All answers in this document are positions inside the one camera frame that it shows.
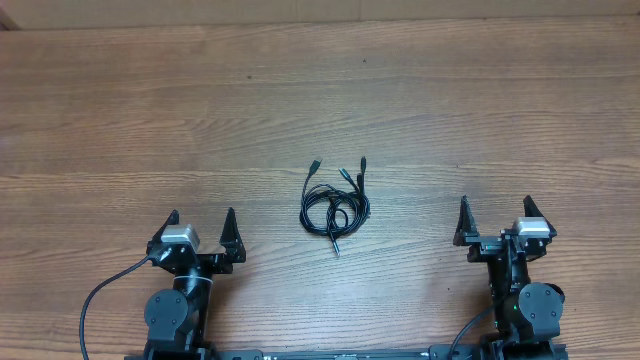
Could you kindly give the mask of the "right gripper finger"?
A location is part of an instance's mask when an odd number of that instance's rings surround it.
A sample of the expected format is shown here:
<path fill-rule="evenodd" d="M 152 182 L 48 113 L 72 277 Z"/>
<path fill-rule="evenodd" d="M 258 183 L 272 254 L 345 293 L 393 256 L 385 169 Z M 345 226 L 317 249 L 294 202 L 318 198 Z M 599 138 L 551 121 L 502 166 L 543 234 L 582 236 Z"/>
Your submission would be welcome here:
<path fill-rule="evenodd" d="M 453 237 L 454 246 L 467 246 L 475 243 L 479 232 L 471 212 L 468 197 L 464 195 L 460 202 L 459 218 Z"/>
<path fill-rule="evenodd" d="M 537 205 L 535 204 L 533 198 L 530 195 L 527 195 L 523 199 L 524 211 L 526 217 L 541 217 L 545 220 L 549 230 L 550 230 L 550 238 L 553 238 L 557 235 L 557 231 L 554 226 L 546 219 L 546 217 L 539 210 Z"/>

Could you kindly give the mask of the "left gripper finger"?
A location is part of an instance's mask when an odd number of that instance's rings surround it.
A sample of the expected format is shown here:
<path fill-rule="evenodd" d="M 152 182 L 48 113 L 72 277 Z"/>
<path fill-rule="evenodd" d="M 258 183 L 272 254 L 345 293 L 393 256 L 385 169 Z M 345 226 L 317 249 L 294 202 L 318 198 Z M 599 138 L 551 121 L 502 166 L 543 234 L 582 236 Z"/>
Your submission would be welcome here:
<path fill-rule="evenodd" d="M 231 263 L 246 262 L 246 249 L 238 230 L 236 214 L 233 208 L 229 208 L 227 211 L 219 244 L 225 248 L 225 255 Z"/>
<path fill-rule="evenodd" d="M 165 229 L 169 225 L 178 225 L 178 224 L 179 224 L 179 212 L 176 209 L 174 209 L 174 210 L 171 211 L 170 215 L 168 216 L 168 218 L 164 222 L 164 224 L 152 236 L 151 241 L 152 242 L 160 242 L 161 241 L 161 236 L 164 233 Z"/>

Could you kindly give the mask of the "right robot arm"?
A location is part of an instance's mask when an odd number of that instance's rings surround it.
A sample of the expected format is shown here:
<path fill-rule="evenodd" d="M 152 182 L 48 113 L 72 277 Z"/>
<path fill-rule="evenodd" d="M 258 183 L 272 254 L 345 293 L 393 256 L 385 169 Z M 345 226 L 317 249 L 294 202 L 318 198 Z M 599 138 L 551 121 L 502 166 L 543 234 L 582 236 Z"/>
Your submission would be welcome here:
<path fill-rule="evenodd" d="M 565 295 L 551 283 L 534 282 L 528 264 L 547 254 L 557 235 L 530 196 L 523 199 L 524 215 L 495 236 L 482 236 L 467 197 L 461 198 L 455 246 L 468 249 L 467 261 L 484 263 L 489 273 L 492 303 L 470 320 L 447 351 L 449 359 L 566 359 L 566 347 L 554 345 L 560 335 Z M 488 315 L 496 332 L 475 346 L 463 346 L 464 335 Z"/>

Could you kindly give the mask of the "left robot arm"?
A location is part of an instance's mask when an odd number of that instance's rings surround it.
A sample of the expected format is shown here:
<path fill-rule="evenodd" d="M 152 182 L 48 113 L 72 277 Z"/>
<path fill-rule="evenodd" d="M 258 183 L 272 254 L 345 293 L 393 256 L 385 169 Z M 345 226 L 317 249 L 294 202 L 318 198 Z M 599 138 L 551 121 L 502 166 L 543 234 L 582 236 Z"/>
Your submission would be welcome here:
<path fill-rule="evenodd" d="M 205 339 L 213 277 L 230 274 L 246 261 L 235 211 L 227 211 L 219 239 L 221 253 L 200 253 L 199 236 L 190 224 L 180 222 L 179 212 L 170 213 L 147 243 L 146 254 L 153 266 L 173 275 L 172 287 L 154 293 L 144 309 L 148 327 L 143 359 L 210 360 L 219 356 Z"/>

